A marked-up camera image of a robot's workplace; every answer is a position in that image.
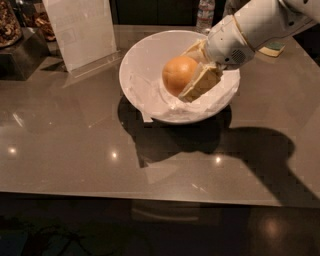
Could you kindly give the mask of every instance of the gray table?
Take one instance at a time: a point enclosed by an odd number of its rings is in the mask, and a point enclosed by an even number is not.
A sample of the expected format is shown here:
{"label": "gray table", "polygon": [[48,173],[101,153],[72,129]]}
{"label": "gray table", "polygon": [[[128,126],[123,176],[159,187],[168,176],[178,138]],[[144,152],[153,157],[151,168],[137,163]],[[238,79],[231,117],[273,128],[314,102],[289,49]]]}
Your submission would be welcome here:
{"label": "gray table", "polygon": [[[115,28],[126,49],[177,29]],[[121,60],[75,76],[48,57],[27,81],[0,81],[0,191],[320,207],[320,69],[284,41],[241,68],[229,107],[189,126],[144,124]]]}

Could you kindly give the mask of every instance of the glass jar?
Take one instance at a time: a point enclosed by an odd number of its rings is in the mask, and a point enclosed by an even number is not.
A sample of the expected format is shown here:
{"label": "glass jar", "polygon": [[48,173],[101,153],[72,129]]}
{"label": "glass jar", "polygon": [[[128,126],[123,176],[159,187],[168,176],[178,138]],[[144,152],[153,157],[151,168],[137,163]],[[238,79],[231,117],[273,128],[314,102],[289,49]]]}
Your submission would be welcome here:
{"label": "glass jar", "polygon": [[48,42],[56,40],[48,14],[41,0],[19,0],[17,5],[26,27],[40,28]]}
{"label": "glass jar", "polygon": [[10,3],[0,0],[0,48],[13,45],[22,35],[19,21]]}

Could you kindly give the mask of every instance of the white paper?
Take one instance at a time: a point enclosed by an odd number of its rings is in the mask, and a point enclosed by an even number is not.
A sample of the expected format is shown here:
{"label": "white paper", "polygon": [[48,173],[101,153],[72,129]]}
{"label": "white paper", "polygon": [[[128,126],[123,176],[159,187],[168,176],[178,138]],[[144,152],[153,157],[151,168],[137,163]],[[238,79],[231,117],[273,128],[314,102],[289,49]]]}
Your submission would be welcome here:
{"label": "white paper", "polygon": [[108,0],[43,0],[70,72],[117,50]]}

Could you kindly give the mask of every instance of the floor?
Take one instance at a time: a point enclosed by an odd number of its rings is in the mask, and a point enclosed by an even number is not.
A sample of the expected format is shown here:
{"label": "floor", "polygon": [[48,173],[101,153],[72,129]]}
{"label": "floor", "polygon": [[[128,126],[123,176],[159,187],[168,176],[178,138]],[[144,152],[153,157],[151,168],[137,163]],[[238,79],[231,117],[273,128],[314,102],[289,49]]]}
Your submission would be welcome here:
{"label": "floor", "polygon": [[320,255],[320,209],[1,195],[0,255]]}

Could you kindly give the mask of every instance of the white bowl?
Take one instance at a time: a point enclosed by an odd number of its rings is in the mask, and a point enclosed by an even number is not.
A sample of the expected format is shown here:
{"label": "white bowl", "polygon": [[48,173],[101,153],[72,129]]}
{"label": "white bowl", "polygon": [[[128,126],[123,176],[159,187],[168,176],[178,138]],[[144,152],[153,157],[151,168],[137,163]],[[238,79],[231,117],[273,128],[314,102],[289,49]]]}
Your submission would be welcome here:
{"label": "white bowl", "polygon": [[220,83],[192,103],[180,101],[164,88],[162,69],[166,62],[205,37],[192,31],[165,31],[144,38],[127,52],[120,66],[120,84],[144,117],[188,124],[211,117],[230,103],[239,87],[239,70],[223,71]]}

